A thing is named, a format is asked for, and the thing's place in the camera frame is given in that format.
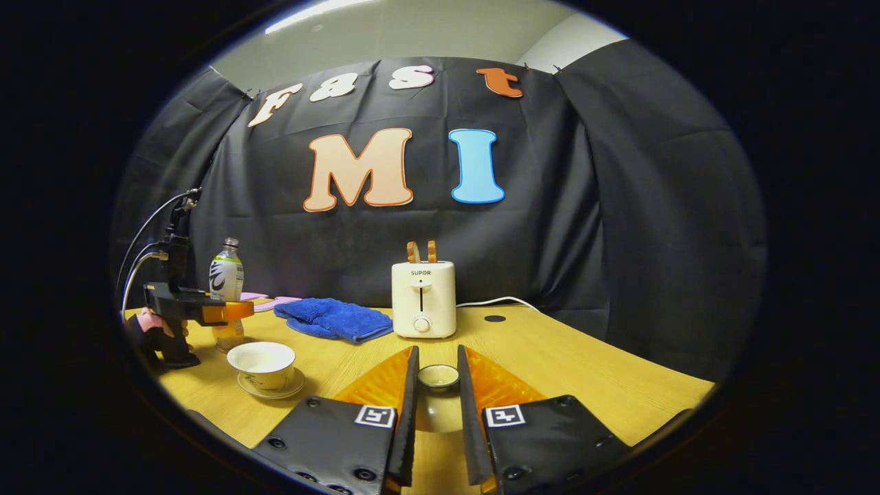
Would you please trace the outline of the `white toaster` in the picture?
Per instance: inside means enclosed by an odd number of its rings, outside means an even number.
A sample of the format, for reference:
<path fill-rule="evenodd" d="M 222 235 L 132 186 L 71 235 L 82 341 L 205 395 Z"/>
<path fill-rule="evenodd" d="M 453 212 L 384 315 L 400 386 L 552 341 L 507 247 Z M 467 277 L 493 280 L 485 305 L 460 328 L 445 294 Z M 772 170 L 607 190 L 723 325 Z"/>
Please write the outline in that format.
<path fill-rule="evenodd" d="M 458 329 L 454 263 L 394 264 L 392 322 L 402 338 L 453 336 Z"/>

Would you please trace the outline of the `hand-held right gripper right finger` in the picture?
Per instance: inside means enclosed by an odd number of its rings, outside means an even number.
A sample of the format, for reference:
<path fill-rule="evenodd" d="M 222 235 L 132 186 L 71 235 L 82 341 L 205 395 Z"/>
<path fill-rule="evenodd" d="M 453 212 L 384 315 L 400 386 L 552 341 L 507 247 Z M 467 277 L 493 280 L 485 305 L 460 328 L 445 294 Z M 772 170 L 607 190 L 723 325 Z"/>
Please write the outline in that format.
<path fill-rule="evenodd" d="M 458 370 L 468 480 L 482 495 L 576 493 L 630 450 L 574 395 L 547 397 L 465 345 Z"/>

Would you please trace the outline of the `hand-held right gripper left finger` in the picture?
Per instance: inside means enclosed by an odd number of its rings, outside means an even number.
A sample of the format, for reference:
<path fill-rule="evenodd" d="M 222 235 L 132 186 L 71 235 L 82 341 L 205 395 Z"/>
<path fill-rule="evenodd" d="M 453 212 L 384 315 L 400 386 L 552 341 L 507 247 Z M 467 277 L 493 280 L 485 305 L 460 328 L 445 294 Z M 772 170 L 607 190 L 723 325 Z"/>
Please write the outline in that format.
<path fill-rule="evenodd" d="M 332 398 L 302 398 L 255 454 L 322 492 L 398 494 L 412 485 L 419 369 L 408 346 Z"/>

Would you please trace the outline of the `blue towel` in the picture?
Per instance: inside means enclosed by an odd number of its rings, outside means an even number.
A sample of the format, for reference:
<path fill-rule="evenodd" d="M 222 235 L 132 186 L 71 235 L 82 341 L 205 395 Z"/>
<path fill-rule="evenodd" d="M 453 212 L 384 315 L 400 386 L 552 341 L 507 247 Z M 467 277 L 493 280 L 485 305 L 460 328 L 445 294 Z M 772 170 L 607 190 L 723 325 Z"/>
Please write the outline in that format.
<path fill-rule="evenodd" d="M 333 298 L 305 298 L 277 304 L 274 315 L 306 336 L 361 344 L 393 332 L 392 319 L 380 311 Z"/>

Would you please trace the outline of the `clear water bottle white label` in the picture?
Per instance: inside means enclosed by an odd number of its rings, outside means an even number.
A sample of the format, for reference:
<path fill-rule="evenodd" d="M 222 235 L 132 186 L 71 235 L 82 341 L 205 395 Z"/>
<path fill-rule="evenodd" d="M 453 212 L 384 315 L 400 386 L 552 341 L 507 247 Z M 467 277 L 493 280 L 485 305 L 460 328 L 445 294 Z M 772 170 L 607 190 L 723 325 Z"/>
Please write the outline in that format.
<path fill-rule="evenodd" d="M 208 291 L 213 300 L 238 302 L 244 285 L 244 266 L 239 258 L 239 241 L 232 237 L 224 239 L 222 250 L 208 267 Z M 213 328 L 218 351 L 226 353 L 244 344 L 245 332 L 242 320 L 228 320 L 226 326 Z"/>

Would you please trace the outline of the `pink foam cutout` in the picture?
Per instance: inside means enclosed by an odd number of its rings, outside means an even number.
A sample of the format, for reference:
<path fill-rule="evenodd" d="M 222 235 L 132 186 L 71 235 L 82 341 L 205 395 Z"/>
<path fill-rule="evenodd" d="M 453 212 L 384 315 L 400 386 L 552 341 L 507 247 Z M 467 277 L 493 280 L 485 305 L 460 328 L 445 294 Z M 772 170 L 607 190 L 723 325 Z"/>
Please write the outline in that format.
<path fill-rule="evenodd" d="M 270 296 L 267 294 L 255 294 L 255 292 L 242 292 L 242 294 L 240 295 L 240 301 L 255 301 L 255 313 L 271 311 L 274 307 L 278 305 L 299 300 L 301 300 L 301 298 L 288 296 Z"/>

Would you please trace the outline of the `cream ceramic teacup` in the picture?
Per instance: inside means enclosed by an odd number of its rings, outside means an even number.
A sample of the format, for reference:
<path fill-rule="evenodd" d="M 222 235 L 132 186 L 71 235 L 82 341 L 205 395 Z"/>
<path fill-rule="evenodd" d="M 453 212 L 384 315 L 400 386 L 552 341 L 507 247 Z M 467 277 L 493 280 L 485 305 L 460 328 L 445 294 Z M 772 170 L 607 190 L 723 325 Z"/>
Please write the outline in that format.
<path fill-rule="evenodd" d="M 245 342 L 228 351 L 227 361 L 261 393 L 288 391 L 296 382 L 296 352 L 280 342 Z"/>

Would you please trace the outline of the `black backdrop cloth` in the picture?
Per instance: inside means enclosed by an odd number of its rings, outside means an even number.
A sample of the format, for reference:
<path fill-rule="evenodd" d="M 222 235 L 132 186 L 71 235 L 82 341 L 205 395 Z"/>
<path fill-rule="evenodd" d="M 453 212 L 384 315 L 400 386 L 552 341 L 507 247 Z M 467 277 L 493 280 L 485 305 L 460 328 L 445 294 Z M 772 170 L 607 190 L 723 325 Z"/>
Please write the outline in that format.
<path fill-rule="evenodd" d="M 751 330 L 767 266 L 754 174 L 735 135 L 661 63 L 488 89 L 493 60 L 368 60 L 254 97 L 204 69 L 145 129 L 114 209 L 108 280 L 157 241 L 165 201 L 202 190 L 186 286 L 240 241 L 244 288 L 389 307 L 393 263 L 434 239 L 463 302 L 513 296 L 702 380 Z"/>

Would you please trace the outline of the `cream teacup lid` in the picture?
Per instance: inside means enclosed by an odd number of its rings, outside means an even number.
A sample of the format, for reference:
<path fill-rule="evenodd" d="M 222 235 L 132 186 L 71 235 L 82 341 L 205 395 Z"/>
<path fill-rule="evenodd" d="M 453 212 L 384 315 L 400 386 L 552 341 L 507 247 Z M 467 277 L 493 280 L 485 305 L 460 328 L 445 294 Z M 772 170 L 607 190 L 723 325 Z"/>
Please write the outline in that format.
<path fill-rule="evenodd" d="M 460 373 L 450 364 L 430 364 L 416 374 L 416 429 L 431 433 L 463 429 Z"/>

